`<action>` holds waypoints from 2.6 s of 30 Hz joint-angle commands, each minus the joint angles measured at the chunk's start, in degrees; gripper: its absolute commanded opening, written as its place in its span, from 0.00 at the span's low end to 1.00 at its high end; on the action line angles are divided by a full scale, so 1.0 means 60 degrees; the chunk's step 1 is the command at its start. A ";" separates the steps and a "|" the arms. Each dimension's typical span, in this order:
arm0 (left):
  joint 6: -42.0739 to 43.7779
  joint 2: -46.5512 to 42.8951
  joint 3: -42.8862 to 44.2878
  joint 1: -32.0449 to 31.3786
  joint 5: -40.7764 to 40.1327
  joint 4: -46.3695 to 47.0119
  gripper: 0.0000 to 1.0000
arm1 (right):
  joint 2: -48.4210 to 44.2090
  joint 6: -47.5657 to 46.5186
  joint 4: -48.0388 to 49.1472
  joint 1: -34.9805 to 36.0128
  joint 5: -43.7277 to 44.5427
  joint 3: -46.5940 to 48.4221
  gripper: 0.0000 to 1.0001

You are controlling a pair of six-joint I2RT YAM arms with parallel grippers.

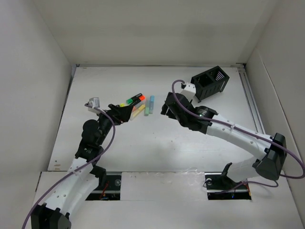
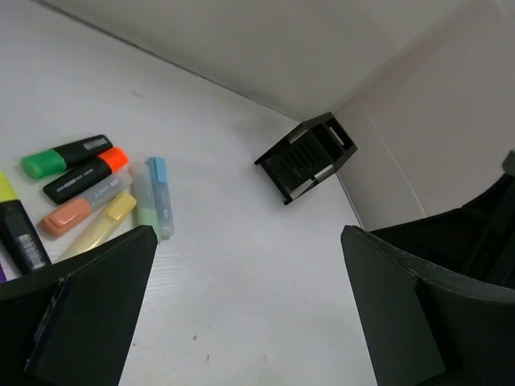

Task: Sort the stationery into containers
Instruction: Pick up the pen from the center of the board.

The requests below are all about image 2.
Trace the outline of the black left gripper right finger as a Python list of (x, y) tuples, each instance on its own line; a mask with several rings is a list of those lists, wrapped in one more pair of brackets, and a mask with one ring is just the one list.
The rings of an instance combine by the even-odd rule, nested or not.
[(379, 385), (512, 385), (514, 291), (455, 273), (356, 226), (344, 261)]

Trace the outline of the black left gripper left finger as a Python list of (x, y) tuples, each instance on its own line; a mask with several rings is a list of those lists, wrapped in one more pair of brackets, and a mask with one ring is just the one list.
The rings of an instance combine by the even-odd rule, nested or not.
[(157, 238), (150, 226), (1, 285), (3, 385), (117, 385)]

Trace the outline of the pale yellow translucent highlighter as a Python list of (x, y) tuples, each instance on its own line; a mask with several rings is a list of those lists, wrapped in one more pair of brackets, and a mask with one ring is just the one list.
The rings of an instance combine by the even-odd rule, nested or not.
[(136, 199), (122, 192), (89, 224), (57, 259), (58, 262), (85, 253), (106, 242), (136, 207)]

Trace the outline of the yellow cap black highlighter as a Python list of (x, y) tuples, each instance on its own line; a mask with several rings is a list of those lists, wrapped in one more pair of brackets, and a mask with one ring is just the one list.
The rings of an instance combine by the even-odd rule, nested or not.
[(22, 275), (52, 264), (9, 179), (1, 173), (1, 242)]

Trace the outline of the peach cap translucent highlighter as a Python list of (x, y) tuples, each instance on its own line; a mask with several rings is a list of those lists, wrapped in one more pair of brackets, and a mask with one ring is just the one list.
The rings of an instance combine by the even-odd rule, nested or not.
[(128, 189), (132, 182), (126, 170), (118, 171), (58, 206), (41, 219), (40, 226), (48, 235), (60, 237)]

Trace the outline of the mint green translucent highlighter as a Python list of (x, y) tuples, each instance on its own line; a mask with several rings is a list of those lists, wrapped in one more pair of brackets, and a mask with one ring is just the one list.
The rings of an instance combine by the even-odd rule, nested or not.
[(145, 162), (132, 162), (129, 172), (133, 178), (132, 191), (137, 201), (135, 208), (137, 224), (151, 226), (157, 242), (160, 243), (159, 220), (149, 167)]

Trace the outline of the green cap black highlighter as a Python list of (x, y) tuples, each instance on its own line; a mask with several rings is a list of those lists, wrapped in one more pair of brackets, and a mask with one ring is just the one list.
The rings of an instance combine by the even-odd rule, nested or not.
[(21, 167), (30, 178), (43, 179), (70, 170), (111, 148), (113, 143), (105, 135), (97, 135), (23, 157)]

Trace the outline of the orange cap black highlighter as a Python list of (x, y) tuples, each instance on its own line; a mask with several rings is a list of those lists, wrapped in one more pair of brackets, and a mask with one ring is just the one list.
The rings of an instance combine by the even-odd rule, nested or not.
[(43, 187), (43, 193), (56, 204), (65, 203), (118, 172), (128, 161), (121, 148), (113, 147), (50, 182)]

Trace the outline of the light blue translucent highlighter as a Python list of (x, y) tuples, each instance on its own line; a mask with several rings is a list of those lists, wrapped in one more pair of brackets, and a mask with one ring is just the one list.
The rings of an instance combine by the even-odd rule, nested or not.
[(154, 201), (162, 240), (169, 240), (175, 233), (171, 196), (167, 178), (167, 163), (161, 157), (149, 157), (147, 165), (154, 191)]

